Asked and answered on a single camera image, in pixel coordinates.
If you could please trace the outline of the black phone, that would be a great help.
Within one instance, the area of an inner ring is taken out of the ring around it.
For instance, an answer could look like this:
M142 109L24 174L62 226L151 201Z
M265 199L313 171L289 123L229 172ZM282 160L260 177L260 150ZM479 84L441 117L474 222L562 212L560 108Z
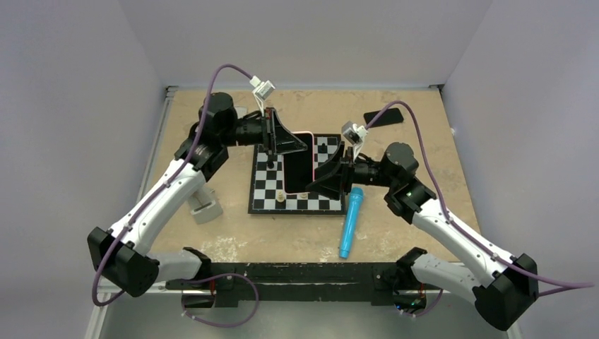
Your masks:
M393 124L402 124L404 122L404 117L397 107L387 109L375 122L373 122L378 113L378 111L364 113L363 117L366 125L375 128Z

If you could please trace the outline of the white phone case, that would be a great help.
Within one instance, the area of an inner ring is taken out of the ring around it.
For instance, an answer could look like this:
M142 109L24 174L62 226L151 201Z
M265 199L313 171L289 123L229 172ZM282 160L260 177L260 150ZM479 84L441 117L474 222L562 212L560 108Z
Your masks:
M248 109L246 107L242 107L242 106L235 106L235 111L237 113L238 119L241 119L246 114L248 114Z

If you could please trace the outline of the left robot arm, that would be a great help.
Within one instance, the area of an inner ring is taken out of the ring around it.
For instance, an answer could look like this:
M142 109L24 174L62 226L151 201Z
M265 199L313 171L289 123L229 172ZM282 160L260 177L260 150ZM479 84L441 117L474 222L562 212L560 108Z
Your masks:
M187 247L162 258L150 256L163 227L181 205L203 190L229 158L230 147L261 145L275 158L312 146L285 128L272 107L238 117L227 93L207 94L198 115L198 123L190 129L161 180L108 230L96 227L88 235L95 269L95 305L109 304L98 298L100 278L132 297L141 296L154 283L169 280L184 280L194 289L205 287L210 282L210 260L201 252Z

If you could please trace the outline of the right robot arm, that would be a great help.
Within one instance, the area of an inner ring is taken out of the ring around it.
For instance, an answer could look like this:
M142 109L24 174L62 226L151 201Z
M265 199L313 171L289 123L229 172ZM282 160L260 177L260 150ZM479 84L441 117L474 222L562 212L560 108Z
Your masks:
M414 248L397 262L401 285L430 284L462 297L500 331L509 330L538 299L538 282L532 277L537 263L527 254L514 256L494 245L443 207L440 196L416 177L419 163L409 145L392 143L379 161L354 159L350 153L340 145L316 168L307 190L339 200L353 184L386 187L384 200L394 215L435 238L460 260L449 263Z

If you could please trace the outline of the blue toy microphone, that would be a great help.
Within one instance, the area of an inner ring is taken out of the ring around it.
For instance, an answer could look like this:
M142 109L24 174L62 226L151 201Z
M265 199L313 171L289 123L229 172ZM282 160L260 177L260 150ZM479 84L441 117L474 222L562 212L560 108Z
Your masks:
M338 256L341 259L347 259L349 257L363 200L364 191L360 187L352 188L348 198L348 209L340 238Z

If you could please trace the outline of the white chess piece bottom left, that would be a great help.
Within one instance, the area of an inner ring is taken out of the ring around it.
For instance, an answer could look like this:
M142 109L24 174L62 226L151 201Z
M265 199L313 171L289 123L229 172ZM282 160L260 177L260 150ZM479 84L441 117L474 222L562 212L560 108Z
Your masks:
M284 203L286 200L286 194L283 190L278 190L277 191L277 196L276 196L276 200L279 203Z

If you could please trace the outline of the black white chessboard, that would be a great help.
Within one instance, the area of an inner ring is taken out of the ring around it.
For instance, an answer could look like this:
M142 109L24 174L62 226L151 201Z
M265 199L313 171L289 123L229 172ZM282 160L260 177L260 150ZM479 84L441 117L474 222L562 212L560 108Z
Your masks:
M314 169L333 156L341 142L340 134L314 134ZM328 144L328 155L318 154L318 146ZM254 147L254 159L249 191L249 214L271 215L344 215L346 202L332 200L316 193L308 193L308 198L300 194L286 194L284 203L276 200L277 191L283 190L283 155L274 160L274 168L267 168L268 156L261 145Z

